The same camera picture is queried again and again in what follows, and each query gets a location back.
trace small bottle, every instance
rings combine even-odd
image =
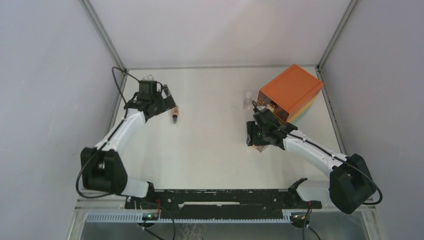
[[[252,93],[250,91],[244,94],[243,109],[248,111],[252,106]]]
[[[178,118],[178,115],[180,114],[179,113],[179,111],[178,111],[178,106],[175,106],[173,109],[172,109],[172,122],[174,123],[174,124],[176,124],[177,123],[177,118]]]

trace small cardboard box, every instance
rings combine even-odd
[[[258,105],[268,107],[282,122],[293,122],[312,105],[324,83],[293,64],[267,85],[257,97]]]

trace box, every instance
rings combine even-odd
[[[266,106],[283,123],[292,123],[312,105],[324,83],[293,64],[267,85],[257,97],[258,106]]]

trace robotic arm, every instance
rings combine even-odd
[[[364,159],[353,154],[334,152],[313,141],[289,122],[280,124],[266,107],[259,110],[254,104],[255,121],[247,122],[247,145],[273,145],[303,156],[310,164],[324,173],[329,181],[301,180],[296,191],[304,201],[333,202],[346,214],[351,214],[376,190]]]
[[[81,152],[81,171],[76,189],[83,197],[86,196],[79,191],[78,186],[81,176],[83,186],[89,190],[139,198],[147,195],[149,183],[128,177],[126,169],[129,163],[121,155],[147,120],[174,108],[176,104],[167,85],[154,80],[140,80],[138,83],[139,91],[125,104],[126,112],[122,121],[95,147],[85,147]]]

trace white panel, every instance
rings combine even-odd
[[[152,74],[168,84],[179,106],[177,124],[170,112],[155,116],[135,134],[122,155],[132,162],[129,176],[153,182],[157,189],[288,188],[300,178],[328,177],[302,156],[269,146],[262,153],[246,145],[243,110],[245,91],[258,91],[285,68],[210,68],[133,70],[138,78]],[[306,68],[315,76],[313,67]],[[133,96],[138,83],[126,81],[124,95]],[[121,103],[118,118],[124,114]],[[338,151],[338,143],[320,93],[296,125],[309,137]]]
[[[64,239],[80,152],[102,139],[112,58],[77,0],[0,3],[0,238]]]
[[[91,0],[127,68],[317,64],[350,0]]]
[[[384,199],[388,239],[423,239],[424,1],[360,1],[323,73],[350,153]]]

